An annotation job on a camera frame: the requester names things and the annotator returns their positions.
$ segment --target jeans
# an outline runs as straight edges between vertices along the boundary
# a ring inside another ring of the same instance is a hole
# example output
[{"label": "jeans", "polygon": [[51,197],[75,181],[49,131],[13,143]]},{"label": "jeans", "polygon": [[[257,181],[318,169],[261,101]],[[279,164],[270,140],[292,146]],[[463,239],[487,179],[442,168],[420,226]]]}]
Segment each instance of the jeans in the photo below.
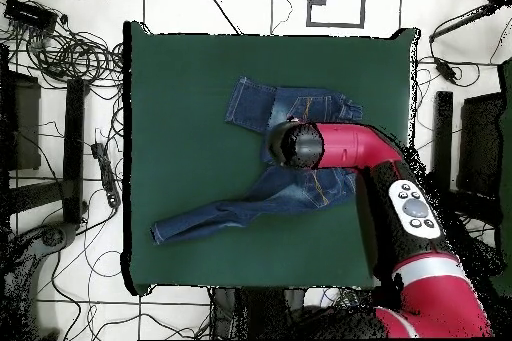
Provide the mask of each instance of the jeans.
[{"label": "jeans", "polygon": [[246,227],[261,214],[298,214],[350,200],[355,174],[346,169],[296,170],[276,166],[266,147],[270,130],[288,117],[311,122],[360,121],[362,109],[343,94],[318,88],[259,85],[241,77],[228,104],[225,121],[263,136],[260,158],[267,168],[237,201],[218,201],[156,222],[156,244],[191,240],[228,227]]}]

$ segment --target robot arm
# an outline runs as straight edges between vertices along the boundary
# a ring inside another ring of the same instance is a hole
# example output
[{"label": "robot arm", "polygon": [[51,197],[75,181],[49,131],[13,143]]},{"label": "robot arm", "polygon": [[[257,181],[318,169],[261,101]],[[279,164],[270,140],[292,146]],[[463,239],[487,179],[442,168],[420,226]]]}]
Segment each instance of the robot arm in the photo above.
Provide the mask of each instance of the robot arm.
[{"label": "robot arm", "polygon": [[474,337],[492,332],[462,266],[416,178],[396,147],[364,125],[301,123],[275,128],[277,163],[357,172],[356,202],[370,271],[399,295],[376,308],[389,337]]}]

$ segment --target green table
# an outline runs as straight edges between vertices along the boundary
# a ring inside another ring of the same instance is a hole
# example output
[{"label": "green table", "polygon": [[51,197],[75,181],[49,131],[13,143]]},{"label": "green table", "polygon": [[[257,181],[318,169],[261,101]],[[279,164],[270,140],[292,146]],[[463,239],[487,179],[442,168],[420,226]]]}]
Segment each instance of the green table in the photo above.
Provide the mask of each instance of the green table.
[{"label": "green table", "polygon": [[224,122],[241,75],[341,91],[363,106],[365,123],[406,142],[411,46],[418,37],[415,29],[370,39],[148,35],[137,23],[125,27],[132,60],[125,236],[138,291],[149,284],[372,285],[355,202],[301,216],[265,215],[249,228],[178,244],[156,246],[149,228],[209,202],[239,198],[263,171],[261,136]]}]

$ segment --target white floor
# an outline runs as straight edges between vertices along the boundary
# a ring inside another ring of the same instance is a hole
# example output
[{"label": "white floor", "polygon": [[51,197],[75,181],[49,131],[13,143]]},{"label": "white floor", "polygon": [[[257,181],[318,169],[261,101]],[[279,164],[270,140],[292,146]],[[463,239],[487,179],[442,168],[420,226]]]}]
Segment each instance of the white floor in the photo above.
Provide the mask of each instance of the white floor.
[{"label": "white floor", "polygon": [[[125,20],[145,21],[154,33],[162,32],[208,32],[232,33],[232,28],[223,18],[219,9],[212,0],[34,0],[50,7],[56,8],[69,16],[69,26],[75,31],[87,31],[102,37],[110,47],[122,41],[122,23]],[[429,54],[428,36],[441,22],[457,16],[478,5],[485,0],[366,0],[366,24],[362,30],[334,29],[334,28],[307,28],[305,29],[305,0],[272,0],[274,12],[271,15],[271,0],[220,0],[221,5],[235,26],[243,33],[268,35],[271,30],[275,35],[293,34],[335,34],[338,36],[364,35],[374,37],[389,37],[402,27],[416,27],[421,30],[422,39],[418,48],[418,57]],[[353,10],[353,3],[337,14],[331,10],[331,16],[318,17],[343,18]],[[451,34],[439,38],[434,44],[437,56],[450,61],[476,61],[488,62],[500,34],[507,21],[512,17],[511,9],[502,9],[495,15],[484,18],[471,26],[459,29]],[[512,43],[505,36],[493,58],[493,63],[499,63],[512,54]],[[432,78],[437,75],[433,66],[421,66],[429,69]],[[476,71],[469,66],[462,69],[462,84],[471,83]],[[44,79],[40,84],[46,86]],[[428,81],[429,73],[425,70],[419,72],[419,83]],[[431,126],[432,100],[438,90],[451,90],[454,92],[455,115],[454,131],[459,126],[460,107],[467,97],[496,92],[499,90],[495,68],[482,68],[481,78],[469,88],[455,87],[438,77],[432,81],[425,95],[420,110],[420,120],[423,124]],[[65,93],[55,90],[43,90],[41,100],[40,123],[55,121],[59,130],[64,126]],[[96,128],[100,128],[106,135],[112,116],[112,103],[103,101],[95,95],[90,95],[86,103],[85,141],[94,142]],[[55,134],[52,125],[43,126],[40,132]],[[452,182],[454,183],[458,166],[458,137],[453,146]],[[415,143],[419,147],[431,139],[430,131],[417,125]],[[40,145],[47,154],[57,176],[62,174],[62,140],[52,137],[41,137]],[[122,158],[122,153],[112,148],[111,161],[115,165]],[[420,155],[427,168],[430,164],[430,147],[420,150]],[[85,156],[84,178],[98,179],[100,176],[97,162],[91,156]],[[46,165],[43,164],[37,171],[21,171],[20,176],[52,176]],[[20,180],[19,185],[36,181]],[[84,181],[84,198],[88,200],[101,184]],[[59,209],[60,204],[48,205],[24,212],[12,218],[13,227],[18,226],[20,232],[41,223],[50,212]],[[165,339],[173,331],[160,326],[148,316],[142,316],[140,322],[136,318],[140,311],[149,314],[164,325],[181,328],[197,328],[204,321],[209,303],[206,291],[192,287],[166,287],[158,286],[153,292],[140,300],[131,296],[124,287],[120,270],[119,254],[108,251],[122,250],[123,224],[122,207],[116,218],[111,220],[101,230],[99,228],[88,233],[87,238],[77,240],[62,254],[59,265],[59,275],[56,279],[58,287],[73,299],[81,302],[93,302],[90,315],[94,315],[94,332],[101,340],[137,340],[137,339]],[[109,214],[105,194],[95,194],[89,220],[92,223],[103,220]],[[470,227],[482,226],[478,221],[472,222]],[[486,241],[492,236],[486,235]],[[87,247],[87,258],[94,266],[92,273],[83,253]],[[52,271],[56,264],[56,256],[51,256],[45,263],[39,279],[39,311],[41,325],[44,327],[59,327],[61,338],[72,324],[78,310],[72,303],[64,301],[49,284]],[[319,303],[322,298],[322,289],[308,291],[306,301],[310,304]],[[99,302],[114,302],[117,304],[104,304]],[[187,306],[186,303],[202,303],[204,306]],[[70,332],[69,338],[76,336],[77,340],[91,340],[92,334],[87,325],[88,305],[82,304],[82,313]],[[134,318],[123,324],[111,324],[101,328],[107,322],[123,321]]]}]

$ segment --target jeans seam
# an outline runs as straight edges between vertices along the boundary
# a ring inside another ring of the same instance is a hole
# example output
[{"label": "jeans seam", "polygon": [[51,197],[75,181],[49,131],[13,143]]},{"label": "jeans seam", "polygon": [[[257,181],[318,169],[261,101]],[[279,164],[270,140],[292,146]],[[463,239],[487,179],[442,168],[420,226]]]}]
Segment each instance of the jeans seam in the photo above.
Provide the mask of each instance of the jeans seam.
[{"label": "jeans seam", "polygon": [[318,207],[318,208],[326,207],[326,206],[328,206],[329,204],[331,204],[331,203],[332,203],[332,201],[333,201],[333,200],[329,200],[329,203],[327,203],[327,204],[323,204],[323,205],[322,205],[322,204],[317,204],[317,203],[315,202],[315,200],[313,200],[313,199],[309,196],[309,194],[306,192],[306,191],[309,189],[309,187],[310,187],[310,185],[311,185],[311,184],[312,184],[312,183],[310,183],[309,181],[306,181],[306,183],[304,184],[304,187],[303,187],[303,189],[302,189],[302,192],[304,193],[304,195],[305,195],[307,198],[309,198],[309,200],[310,200],[310,201],[311,201],[311,202],[312,202],[316,207]]},{"label": "jeans seam", "polygon": [[327,97],[325,97],[325,98],[326,98],[326,100],[325,100],[324,120],[329,120],[329,119],[327,118],[327,109],[328,109],[328,108],[329,108],[329,109],[331,108],[331,96],[330,96],[330,95],[328,95],[328,96],[327,96]]},{"label": "jeans seam", "polygon": [[242,82],[242,88],[240,89],[240,93],[238,94],[238,98],[236,99],[236,103],[235,103],[235,106],[233,107],[233,112],[231,114],[231,118],[230,119],[234,120],[234,118],[235,118],[235,111],[236,111],[236,108],[238,107],[238,103],[240,102],[240,97],[242,96],[242,92],[244,90],[244,87],[245,87],[245,82]]},{"label": "jeans seam", "polygon": [[288,113],[287,113],[286,117],[290,117],[290,116],[292,116],[292,113],[293,113],[293,111],[295,110],[295,107],[297,107],[297,103],[299,102],[299,100],[300,100],[301,98],[303,98],[303,97],[297,97],[297,98],[295,99],[295,101],[293,102],[293,105],[292,105],[292,107],[290,108],[290,110],[288,111]]},{"label": "jeans seam", "polygon": [[156,234],[156,235],[155,235],[155,238],[158,238],[158,239],[156,240],[157,244],[162,243],[162,241],[164,241],[164,239],[163,239],[163,238],[162,238],[162,236],[160,235],[160,231],[158,231],[158,227],[157,227],[157,225],[156,225],[156,224],[155,224],[155,225],[153,225],[153,230],[155,231],[155,234]]}]

